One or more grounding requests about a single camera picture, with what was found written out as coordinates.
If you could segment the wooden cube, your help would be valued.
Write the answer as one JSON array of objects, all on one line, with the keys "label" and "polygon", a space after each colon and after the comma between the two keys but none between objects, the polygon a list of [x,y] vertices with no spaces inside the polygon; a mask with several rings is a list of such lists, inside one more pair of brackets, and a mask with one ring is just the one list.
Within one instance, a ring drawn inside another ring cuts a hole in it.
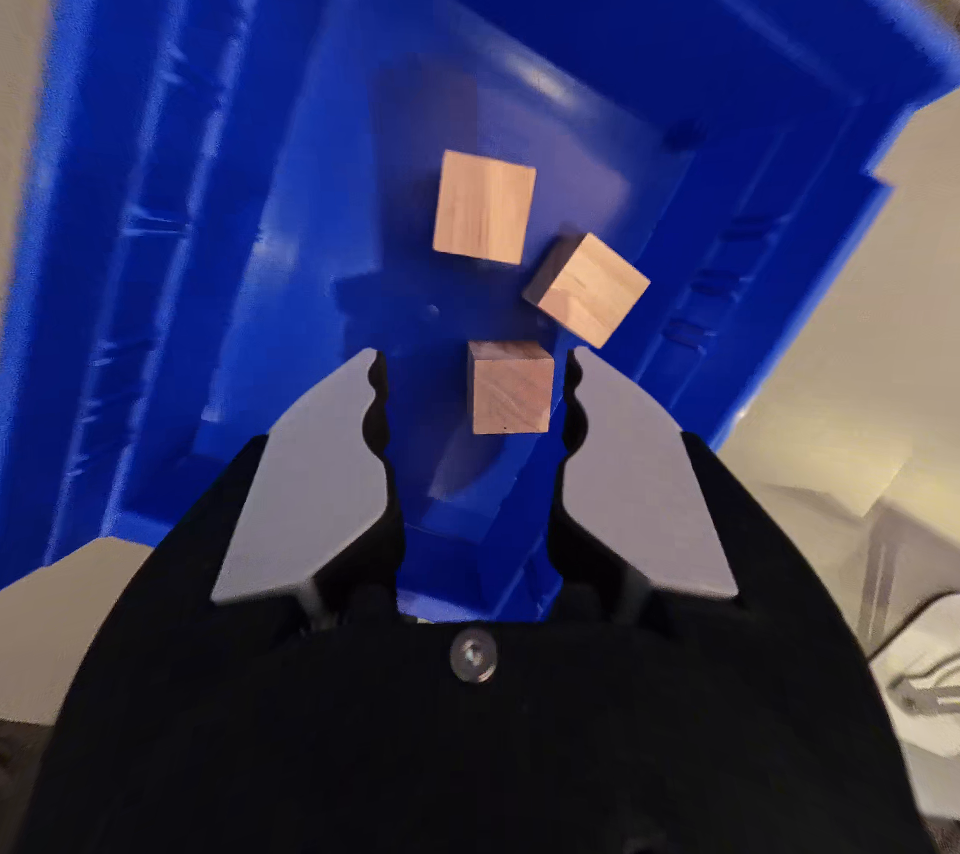
[{"label": "wooden cube", "polygon": [[532,166],[446,150],[441,159],[433,249],[519,266],[536,179]]},{"label": "wooden cube", "polygon": [[563,236],[523,299],[592,348],[603,348],[650,287],[650,279],[591,233]]},{"label": "wooden cube", "polygon": [[555,360],[538,341],[471,340],[467,368],[467,404],[475,436],[548,432]]}]

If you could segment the blue plastic bin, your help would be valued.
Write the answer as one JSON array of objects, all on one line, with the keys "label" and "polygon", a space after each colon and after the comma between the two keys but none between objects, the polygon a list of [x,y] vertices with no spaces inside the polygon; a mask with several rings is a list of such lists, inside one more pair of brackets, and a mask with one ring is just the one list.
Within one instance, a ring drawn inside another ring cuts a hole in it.
[{"label": "blue plastic bin", "polygon": [[[545,437],[473,438],[467,343],[593,233],[651,279],[601,357],[714,448],[958,87],[921,0],[59,0],[2,358],[2,587],[157,546],[254,436],[387,358],[404,609],[534,620]],[[536,169],[520,265],[433,249],[444,152]]]}]

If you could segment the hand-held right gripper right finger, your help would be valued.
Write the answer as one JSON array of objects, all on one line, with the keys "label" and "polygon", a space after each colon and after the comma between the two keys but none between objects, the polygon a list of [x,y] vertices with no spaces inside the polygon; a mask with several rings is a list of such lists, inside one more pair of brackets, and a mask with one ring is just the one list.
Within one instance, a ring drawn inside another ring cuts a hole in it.
[{"label": "hand-held right gripper right finger", "polygon": [[734,572],[671,414],[586,346],[568,355],[563,399],[547,549],[564,584],[593,591],[608,622],[641,620],[656,592],[736,599]]}]

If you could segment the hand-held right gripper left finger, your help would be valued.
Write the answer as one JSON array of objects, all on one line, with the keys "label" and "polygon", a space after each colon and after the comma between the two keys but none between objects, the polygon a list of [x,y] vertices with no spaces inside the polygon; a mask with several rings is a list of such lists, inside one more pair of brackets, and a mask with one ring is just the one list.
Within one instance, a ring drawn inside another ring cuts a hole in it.
[{"label": "hand-held right gripper left finger", "polygon": [[397,605],[405,534],[387,458],[386,357],[361,350],[270,428],[211,601],[298,602],[326,625],[375,586]]}]

